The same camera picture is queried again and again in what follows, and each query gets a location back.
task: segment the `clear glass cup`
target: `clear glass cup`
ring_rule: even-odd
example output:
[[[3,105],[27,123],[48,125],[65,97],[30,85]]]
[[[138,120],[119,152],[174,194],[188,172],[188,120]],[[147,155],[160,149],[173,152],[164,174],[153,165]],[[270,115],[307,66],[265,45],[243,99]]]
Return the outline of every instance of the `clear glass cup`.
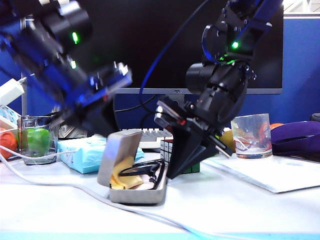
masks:
[[[238,158],[260,159],[272,155],[269,114],[237,116],[231,121]]]
[[[22,116],[18,119],[18,148],[22,155],[43,157],[23,158],[26,165],[44,165],[56,161],[56,156],[45,157],[57,151],[59,126],[50,124],[52,116]]]

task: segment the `power adapter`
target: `power adapter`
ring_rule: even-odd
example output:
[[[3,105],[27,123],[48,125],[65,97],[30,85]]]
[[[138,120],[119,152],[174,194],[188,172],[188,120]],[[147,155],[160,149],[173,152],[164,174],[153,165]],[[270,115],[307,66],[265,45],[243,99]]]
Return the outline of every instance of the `power adapter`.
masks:
[[[4,108],[16,98],[25,93],[21,84],[25,81],[26,77],[16,81],[14,78],[7,81],[0,86],[0,108]]]

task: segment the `purple bag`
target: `purple bag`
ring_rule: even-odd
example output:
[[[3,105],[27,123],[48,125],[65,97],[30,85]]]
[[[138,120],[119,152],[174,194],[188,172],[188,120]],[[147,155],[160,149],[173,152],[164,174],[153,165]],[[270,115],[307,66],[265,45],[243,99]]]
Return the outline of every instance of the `purple bag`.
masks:
[[[282,156],[320,155],[320,122],[287,123],[271,130],[272,153]]]

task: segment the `glass with green liquid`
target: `glass with green liquid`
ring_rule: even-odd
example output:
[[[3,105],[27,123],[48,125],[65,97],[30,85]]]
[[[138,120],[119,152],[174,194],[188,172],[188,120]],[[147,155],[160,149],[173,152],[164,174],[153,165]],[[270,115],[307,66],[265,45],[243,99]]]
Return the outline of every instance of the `glass with green liquid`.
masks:
[[[51,164],[56,161],[59,126],[51,125],[51,116],[22,116],[18,120],[17,141],[26,165]]]

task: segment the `tissue box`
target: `tissue box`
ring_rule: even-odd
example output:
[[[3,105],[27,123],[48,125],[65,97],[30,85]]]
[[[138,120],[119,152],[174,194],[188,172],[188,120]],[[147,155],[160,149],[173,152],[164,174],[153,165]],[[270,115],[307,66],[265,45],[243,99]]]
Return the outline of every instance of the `tissue box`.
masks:
[[[61,154],[58,159],[82,174],[97,172],[106,148],[106,142],[105,137],[97,135],[59,141],[57,144],[58,153],[75,152]],[[144,152],[138,148],[135,159],[143,156]]]

